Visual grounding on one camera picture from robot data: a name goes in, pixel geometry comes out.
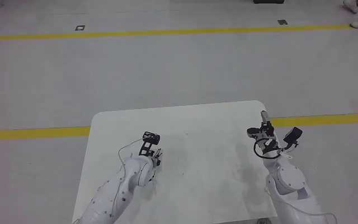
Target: cable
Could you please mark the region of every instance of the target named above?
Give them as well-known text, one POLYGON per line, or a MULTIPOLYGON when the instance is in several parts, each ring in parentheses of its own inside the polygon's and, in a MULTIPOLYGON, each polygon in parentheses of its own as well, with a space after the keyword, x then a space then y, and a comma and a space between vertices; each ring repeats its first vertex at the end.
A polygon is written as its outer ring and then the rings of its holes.
POLYGON ((79 218, 76 219, 74 222, 72 222, 72 224, 78 223, 79 222, 79 218))
MULTIPOLYGON (((138 140, 136 140, 136 141, 134 141, 134 142, 132 142, 131 144, 134 144, 134 143, 136 143, 136 142, 139 142, 140 140, 143 140, 144 138, 140 138, 140 139, 138 139, 138 140)), ((114 199, 113 199, 113 204, 112 204, 112 217, 114 217, 114 213, 113 213, 113 211, 114 211, 114 204, 115 204, 115 202, 116 202, 116 199, 117 199, 117 196, 118 196, 118 192, 119 192, 119 189, 120 189, 120 187, 121 187, 121 184, 124 182, 124 180, 125 180, 125 176, 126 176, 126 170, 125 170, 125 165, 124 165, 124 163, 123 163, 123 160, 122 160, 122 158, 121 158, 121 156, 120 156, 120 151, 122 150, 122 149, 124 149, 124 148, 127 148, 128 146, 130 146, 131 144, 127 144, 126 146, 124 146, 124 147, 122 147, 122 148, 120 148, 119 150, 118 150, 118 157, 119 157, 119 160, 121 161, 121 163, 122 163, 122 167, 124 168, 124 177, 122 178, 122 181, 121 182, 119 182, 119 185, 118 185, 118 189, 117 189, 117 192, 116 192, 116 195, 115 195, 115 197, 114 197, 114 199)))
MULTIPOLYGON (((265 191, 266 191, 266 193, 268 194, 268 196, 270 196, 270 198, 271 198, 272 200, 274 200, 273 197, 270 195, 269 191, 268 191, 267 189, 265 189, 265 191)), ((302 213, 305 213, 305 214, 307 214, 307 215, 309 215, 309 216, 327 216, 327 215, 331 215, 331 216, 333 216, 333 218, 335 219, 336 224, 338 224, 337 217, 336 217, 335 214, 333 214, 333 213, 322 213, 322 214, 308 213, 308 212, 302 211, 302 210, 299 209, 299 208, 294 207, 292 204, 289 204, 289 203, 287 203, 287 202, 279 202, 279 203, 287 204, 288 206, 293 207, 293 208, 296 209, 297 211, 302 212, 302 213)))
POLYGON ((256 154, 256 156, 258 156, 260 158, 265 158, 268 160, 274 160, 276 158, 279 158, 281 156, 280 154, 277 154, 277 156, 274 156, 274 157, 266 157, 266 156, 261 156, 256 152, 256 145, 258 144, 258 142, 263 141, 263 140, 269 140, 269 138, 261 138, 261 139, 255 141, 255 144, 253 144, 253 152, 256 154))

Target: person's foot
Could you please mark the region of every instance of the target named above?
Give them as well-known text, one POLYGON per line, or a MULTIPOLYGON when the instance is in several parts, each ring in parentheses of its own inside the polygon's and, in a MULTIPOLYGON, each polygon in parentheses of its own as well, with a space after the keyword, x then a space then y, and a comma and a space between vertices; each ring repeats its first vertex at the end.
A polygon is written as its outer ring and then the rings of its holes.
POLYGON ((357 1, 356 0, 344 0, 343 1, 343 5, 350 10, 351 12, 353 12, 354 14, 356 14, 358 12, 358 6, 357 6, 357 1))
POLYGON ((358 14, 354 17, 353 22, 351 22, 351 27, 358 29, 358 14))

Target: white cable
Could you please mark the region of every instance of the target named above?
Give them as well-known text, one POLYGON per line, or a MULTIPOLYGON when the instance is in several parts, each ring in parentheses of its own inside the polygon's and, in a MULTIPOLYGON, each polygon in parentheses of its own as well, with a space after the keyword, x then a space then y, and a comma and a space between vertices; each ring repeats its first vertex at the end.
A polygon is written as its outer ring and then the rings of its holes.
POLYGON ((74 222, 72 222, 72 224, 75 224, 75 223, 77 223, 78 221, 79 221, 79 218, 76 219, 74 222))
MULTIPOLYGON (((140 139, 138 139, 138 140, 132 142, 131 144, 134 144, 134 143, 136 143, 136 142, 139 142, 140 140, 143 140, 144 138, 140 138, 140 139)), ((123 163, 123 160, 122 160, 122 158, 121 158, 119 152, 120 152, 122 149, 127 148, 127 147, 130 146, 131 144, 127 144, 126 146, 124 146, 124 147, 122 147, 122 148, 120 148, 120 149, 118 150, 118 157, 119 157, 119 160, 120 160, 121 163, 122 163, 122 167, 124 168, 124 177, 122 178, 122 181, 119 182, 118 189, 117 189, 117 193, 116 193, 116 195, 115 195, 115 197, 114 197, 114 199, 113 199, 113 204, 112 204, 112 217, 114 216, 114 213, 113 213, 113 211, 114 211, 114 204, 115 204, 115 202, 116 202, 116 199, 117 199, 118 192, 119 192, 119 189, 120 189, 120 187, 121 187, 121 184, 124 182, 124 180, 125 180, 125 175, 126 175, 125 165, 124 165, 124 163, 123 163)))
MULTIPOLYGON (((273 197, 270 195, 269 191, 268 191, 266 188, 267 188, 267 187, 265 187, 266 193, 268 194, 268 196, 270 196, 270 198, 271 198, 272 200, 274 200, 273 197)), ((333 216, 333 218, 335 219, 336 224, 338 224, 337 217, 336 217, 335 214, 333 214, 333 213, 322 213, 322 214, 308 213, 308 212, 302 211, 302 210, 299 209, 299 208, 294 207, 292 204, 289 204, 289 203, 287 203, 287 202, 279 202, 279 203, 287 204, 288 206, 293 207, 293 208, 296 209, 297 211, 302 212, 302 213, 305 213, 305 214, 307 214, 307 215, 309 215, 309 216, 327 216, 327 215, 331 215, 331 216, 333 216)))

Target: black cable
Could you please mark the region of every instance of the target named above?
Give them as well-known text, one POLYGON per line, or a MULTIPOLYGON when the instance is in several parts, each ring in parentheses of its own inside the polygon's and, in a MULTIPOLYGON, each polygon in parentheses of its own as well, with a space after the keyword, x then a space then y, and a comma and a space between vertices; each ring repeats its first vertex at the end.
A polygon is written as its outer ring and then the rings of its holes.
POLYGON ((261 156, 256 152, 256 145, 258 144, 258 142, 263 141, 263 140, 270 140, 270 139, 269 138, 261 138, 261 139, 255 141, 255 144, 253 145, 253 152, 256 154, 256 156, 258 156, 260 158, 265 158, 267 160, 274 160, 276 158, 279 158, 281 156, 280 154, 277 154, 277 156, 274 156, 274 157, 266 157, 266 156, 261 156))

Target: gray floor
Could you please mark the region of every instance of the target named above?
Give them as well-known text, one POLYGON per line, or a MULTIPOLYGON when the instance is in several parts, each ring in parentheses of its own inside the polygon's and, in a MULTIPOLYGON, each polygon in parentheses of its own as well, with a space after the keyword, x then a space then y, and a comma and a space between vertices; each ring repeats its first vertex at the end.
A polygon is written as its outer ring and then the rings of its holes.
MULTIPOLYGON (((348 24, 336 1, 0 1, 0 35, 348 24)), ((0 40, 0 129, 90 125, 100 111, 260 100, 271 116, 358 113, 356 30, 0 40)), ((283 136, 289 128, 278 128, 283 136)), ((357 125, 304 127, 293 163, 356 223, 357 125)), ((0 141, 0 223, 70 223, 87 138, 0 141)))

